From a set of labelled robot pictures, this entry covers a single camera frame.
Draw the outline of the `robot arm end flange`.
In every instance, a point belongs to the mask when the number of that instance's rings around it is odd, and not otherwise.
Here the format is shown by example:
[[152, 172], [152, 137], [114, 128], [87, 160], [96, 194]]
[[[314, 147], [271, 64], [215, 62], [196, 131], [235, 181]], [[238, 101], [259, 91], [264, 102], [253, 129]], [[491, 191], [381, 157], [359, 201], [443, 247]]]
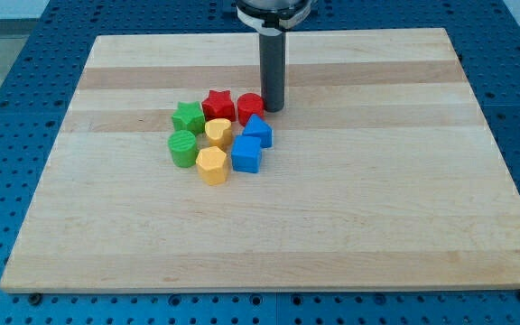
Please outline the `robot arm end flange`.
[[238, 19], [264, 36], [277, 36], [302, 23], [312, 0], [236, 0]]

